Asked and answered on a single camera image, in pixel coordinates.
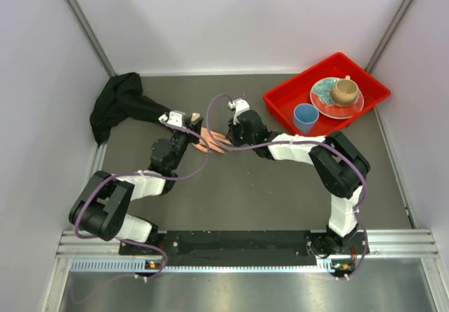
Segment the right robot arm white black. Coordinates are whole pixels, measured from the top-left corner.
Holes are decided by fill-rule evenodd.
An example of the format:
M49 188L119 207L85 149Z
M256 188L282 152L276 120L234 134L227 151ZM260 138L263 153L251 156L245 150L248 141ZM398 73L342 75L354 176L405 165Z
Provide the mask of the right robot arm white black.
M248 110L228 120L227 139L235 147L251 147L261 158L314 166L330 193L331 210L326 232L312 238L309 249L327 257L352 246L370 164L343 133L312 138L277 133L268 130L256 111Z

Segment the beige nail polish bottle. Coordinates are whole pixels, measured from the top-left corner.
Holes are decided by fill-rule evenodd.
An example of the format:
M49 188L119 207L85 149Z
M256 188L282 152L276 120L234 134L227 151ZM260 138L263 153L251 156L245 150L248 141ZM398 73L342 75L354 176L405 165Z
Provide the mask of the beige nail polish bottle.
M190 118L190 123L197 124L203 121L202 115L200 113L192 113Z

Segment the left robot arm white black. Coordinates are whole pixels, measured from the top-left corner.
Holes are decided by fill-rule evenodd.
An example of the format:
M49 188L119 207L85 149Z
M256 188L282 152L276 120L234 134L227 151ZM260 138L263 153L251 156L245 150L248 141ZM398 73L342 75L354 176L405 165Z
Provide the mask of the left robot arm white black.
M173 129L172 137L153 143L146 170L118 175L99 170L89 179L69 212L76 237L128 240L147 254L157 249L156 225L128 214L128 207L131 201L168 193L181 180L175 171L187 147L201 139L203 118L186 121L182 126L174 121L161 122Z

